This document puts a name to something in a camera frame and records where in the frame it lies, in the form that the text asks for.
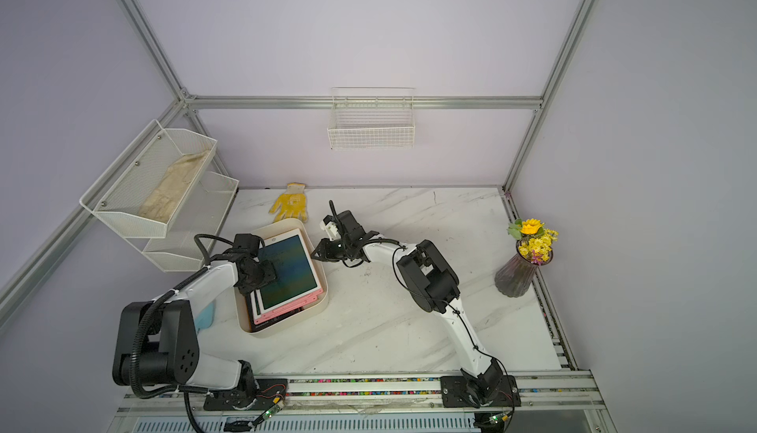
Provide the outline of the pink white writing tablet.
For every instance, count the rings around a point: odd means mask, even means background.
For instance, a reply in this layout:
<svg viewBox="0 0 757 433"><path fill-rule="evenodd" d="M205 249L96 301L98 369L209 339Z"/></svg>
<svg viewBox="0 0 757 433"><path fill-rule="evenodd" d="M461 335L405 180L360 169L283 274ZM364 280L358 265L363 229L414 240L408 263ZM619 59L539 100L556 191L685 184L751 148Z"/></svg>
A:
<svg viewBox="0 0 757 433"><path fill-rule="evenodd" d="M254 291L262 313L307 295L323 294L323 284L315 271L303 233L293 229L264 241L260 261L271 261L277 280Z"/></svg>

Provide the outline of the beige storage tray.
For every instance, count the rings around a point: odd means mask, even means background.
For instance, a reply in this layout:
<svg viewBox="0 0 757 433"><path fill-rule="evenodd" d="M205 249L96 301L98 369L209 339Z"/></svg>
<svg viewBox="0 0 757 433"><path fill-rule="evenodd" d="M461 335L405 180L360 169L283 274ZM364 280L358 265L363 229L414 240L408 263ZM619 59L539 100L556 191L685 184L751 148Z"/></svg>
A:
<svg viewBox="0 0 757 433"><path fill-rule="evenodd" d="M266 338L317 316L328 305L328 284L304 224L285 219L254 234L263 240L262 263L269 261L276 279L248 295L237 295L238 325L243 332Z"/></svg>

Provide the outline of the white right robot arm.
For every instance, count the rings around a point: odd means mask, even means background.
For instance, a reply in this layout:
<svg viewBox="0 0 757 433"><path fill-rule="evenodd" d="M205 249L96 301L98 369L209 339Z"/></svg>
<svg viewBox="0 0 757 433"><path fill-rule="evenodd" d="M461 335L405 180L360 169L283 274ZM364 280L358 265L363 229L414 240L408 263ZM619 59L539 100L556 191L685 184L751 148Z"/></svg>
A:
<svg viewBox="0 0 757 433"><path fill-rule="evenodd" d="M444 407L502 407L512 411L522 405L514 376L496 356L484 350L465 313L459 277L436 245L424 240L402 243L377 231L367 231L351 211L323 218L321 239L311 253L316 261L342 263L349 269L364 263L381 263L424 312L439 317L461 363L461 373L440 378Z"/></svg>

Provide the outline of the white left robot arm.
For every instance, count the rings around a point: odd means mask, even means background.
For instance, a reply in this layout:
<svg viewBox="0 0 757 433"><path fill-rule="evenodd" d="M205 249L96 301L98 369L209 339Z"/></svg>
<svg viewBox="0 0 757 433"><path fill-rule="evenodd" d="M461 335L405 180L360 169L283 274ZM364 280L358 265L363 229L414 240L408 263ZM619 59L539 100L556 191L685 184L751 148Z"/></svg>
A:
<svg viewBox="0 0 757 433"><path fill-rule="evenodd" d="M138 399L180 393L195 432L202 427L191 405L193 394L222 399L236 411L261 401L277 405L282 399L280 392L262 393L248 362L205 354L200 348L195 318L220 294L235 289L248 295L277 278L272 263L258 257L265 246L258 235L238 234L216 255L205 247L206 238L193 238L202 255L199 271L166 293L122 310L112 362L114 383L128 387Z"/></svg>

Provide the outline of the dark red bottom tablet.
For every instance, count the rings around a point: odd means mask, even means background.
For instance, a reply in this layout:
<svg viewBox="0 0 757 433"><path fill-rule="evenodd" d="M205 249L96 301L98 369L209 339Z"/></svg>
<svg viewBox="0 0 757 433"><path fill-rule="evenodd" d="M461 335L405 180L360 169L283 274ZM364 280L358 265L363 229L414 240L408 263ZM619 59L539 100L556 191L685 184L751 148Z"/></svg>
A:
<svg viewBox="0 0 757 433"><path fill-rule="evenodd" d="M297 314L300 314L301 312L303 312L303 310L304 310L303 308L298 308L298 309L290 311L290 312L288 312L286 314L283 314L283 315L271 318L269 320L266 320L266 321L264 321L261 324L252 324L252 326L250 327L250 332L252 332L254 334L255 332L262 332L263 330L267 330L268 328L272 328L273 326L281 324L281 323L287 321L288 319L293 318L293 316L295 316Z"/></svg>

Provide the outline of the yellow work glove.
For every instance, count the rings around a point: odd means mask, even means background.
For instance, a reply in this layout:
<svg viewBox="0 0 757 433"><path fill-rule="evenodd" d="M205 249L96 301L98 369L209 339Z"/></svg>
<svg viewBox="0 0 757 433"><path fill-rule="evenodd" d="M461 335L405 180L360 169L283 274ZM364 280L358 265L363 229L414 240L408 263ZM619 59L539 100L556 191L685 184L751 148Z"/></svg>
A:
<svg viewBox="0 0 757 433"><path fill-rule="evenodd" d="M284 219L297 219L303 223L309 220L307 211L306 185L299 183L289 184L276 198L274 204L270 207L270 214L274 215L274 221Z"/></svg>

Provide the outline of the light blue object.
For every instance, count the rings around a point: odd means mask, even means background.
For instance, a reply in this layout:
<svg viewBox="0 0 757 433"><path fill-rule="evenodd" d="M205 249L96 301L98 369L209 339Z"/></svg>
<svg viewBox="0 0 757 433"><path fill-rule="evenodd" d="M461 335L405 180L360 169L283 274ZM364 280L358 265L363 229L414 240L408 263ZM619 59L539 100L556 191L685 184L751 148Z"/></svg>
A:
<svg viewBox="0 0 757 433"><path fill-rule="evenodd" d="M195 332L208 330L213 326L215 320L215 311L216 304L214 302L211 302L194 318Z"/></svg>

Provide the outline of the beige glove in shelf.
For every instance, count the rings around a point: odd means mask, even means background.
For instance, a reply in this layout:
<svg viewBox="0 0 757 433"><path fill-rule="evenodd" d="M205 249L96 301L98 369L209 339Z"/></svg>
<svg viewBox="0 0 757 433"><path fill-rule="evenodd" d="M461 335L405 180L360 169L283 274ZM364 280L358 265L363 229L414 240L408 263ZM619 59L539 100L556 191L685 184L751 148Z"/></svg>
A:
<svg viewBox="0 0 757 433"><path fill-rule="evenodd" d="M187 154L173 162L167 168L160 184L140 207L138 215L168 223L208 154L208 151Z"/></svg>

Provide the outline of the white mesh two-tier shelf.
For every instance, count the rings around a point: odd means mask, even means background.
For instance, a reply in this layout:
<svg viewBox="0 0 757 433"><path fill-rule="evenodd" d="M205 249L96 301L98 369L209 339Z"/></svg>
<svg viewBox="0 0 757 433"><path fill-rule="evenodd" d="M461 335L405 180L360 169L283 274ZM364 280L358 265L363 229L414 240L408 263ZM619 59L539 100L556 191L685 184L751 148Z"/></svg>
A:
<svg viewBox="0 0 757 433"><path fill-rule="evenodd" d="M213 169L218 141L152 121L80 198L87 210L163 272L193 272L196 234L218 234L239 181Z"/></svg>

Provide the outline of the purple glass vase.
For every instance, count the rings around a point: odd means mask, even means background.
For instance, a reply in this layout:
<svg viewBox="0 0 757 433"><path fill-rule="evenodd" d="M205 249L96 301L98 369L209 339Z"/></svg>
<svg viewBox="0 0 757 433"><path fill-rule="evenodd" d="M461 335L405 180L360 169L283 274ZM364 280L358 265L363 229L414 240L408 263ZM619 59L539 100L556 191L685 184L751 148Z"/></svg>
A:
<svg viewBox="0 0 757 433"><path fill-rule="evenodd" d="M512 256L495 274L494 281L498 291L509 298L520 298L526 294L538 271L549 265L554 259L553 251L534 255L516 244L516 255Z"/></svg>

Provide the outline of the yellow flower bouquet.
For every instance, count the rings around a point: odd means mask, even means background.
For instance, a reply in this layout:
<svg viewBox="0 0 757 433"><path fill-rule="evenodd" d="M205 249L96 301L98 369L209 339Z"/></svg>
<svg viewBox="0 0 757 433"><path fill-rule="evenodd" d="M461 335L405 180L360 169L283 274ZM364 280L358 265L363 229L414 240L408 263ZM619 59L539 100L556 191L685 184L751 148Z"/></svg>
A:
<svg viewBox="0 0 757 433"><path fill-rule="evenodd" d="M553 261L553 246L559 232L549 229L538 219L518 219L508 227L508 233L516 240L516 251L532 265L547 265Z"/></svg>

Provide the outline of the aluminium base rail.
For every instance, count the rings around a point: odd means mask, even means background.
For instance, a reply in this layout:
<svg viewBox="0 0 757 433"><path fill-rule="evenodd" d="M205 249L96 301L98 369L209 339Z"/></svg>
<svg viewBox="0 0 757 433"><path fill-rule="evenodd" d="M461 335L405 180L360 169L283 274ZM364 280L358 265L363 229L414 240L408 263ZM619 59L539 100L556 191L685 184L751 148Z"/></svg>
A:
<svg viewBox="0 0 757 433"><path fill-rule="evenodd" d="M475 411L465 379L449 373L263 376L264 401L284 401L287 413ZM587 371L512 373L479 411L605 411Z"/></svg>

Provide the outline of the aluminium frame profiles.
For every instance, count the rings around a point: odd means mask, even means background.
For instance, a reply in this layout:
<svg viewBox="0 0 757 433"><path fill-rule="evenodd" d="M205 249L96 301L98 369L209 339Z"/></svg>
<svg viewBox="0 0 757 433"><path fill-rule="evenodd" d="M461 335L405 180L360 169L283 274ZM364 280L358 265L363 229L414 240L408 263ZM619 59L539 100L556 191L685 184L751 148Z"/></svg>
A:
<svg viewBox="0 0 757 433"><path fill-rule="evenodd" d="M1 0L3 431L101 432L122 308L173 286L81 198L161 117L280 192L490 186L585 0Z"/></svg>

